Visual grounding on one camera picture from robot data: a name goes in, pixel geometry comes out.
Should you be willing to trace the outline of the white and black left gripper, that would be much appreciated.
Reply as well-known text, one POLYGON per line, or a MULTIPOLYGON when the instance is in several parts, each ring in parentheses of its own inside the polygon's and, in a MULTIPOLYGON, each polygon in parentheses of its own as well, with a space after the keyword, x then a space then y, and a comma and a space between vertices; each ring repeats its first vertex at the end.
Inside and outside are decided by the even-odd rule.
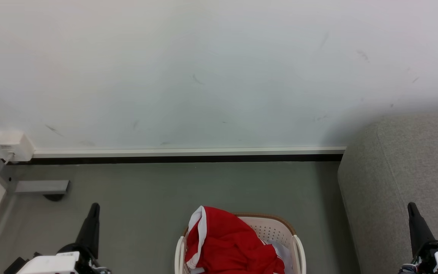
POLYGON ((111 274, 98 263, 100 205, 93 203, 76 243, 61 248, 55 255, 34 253, 31 260, 18 257, 4 270, 5 274, 111 274))

